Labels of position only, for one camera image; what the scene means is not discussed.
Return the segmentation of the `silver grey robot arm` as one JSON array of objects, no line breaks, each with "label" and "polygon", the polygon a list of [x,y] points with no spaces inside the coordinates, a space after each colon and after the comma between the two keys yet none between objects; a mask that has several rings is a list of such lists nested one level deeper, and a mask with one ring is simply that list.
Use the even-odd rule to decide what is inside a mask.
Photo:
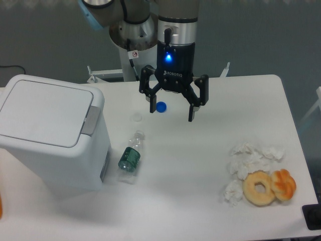
[{"label": "silver grey robot arm", "polygon": [[79,1],[94,29],[108,28],[119,50],[124,81],[138,81],[149,111],[156,111],[159,90],[188,101],[189,120],[209,99],[209,78],[193,74],[198,1]]}]

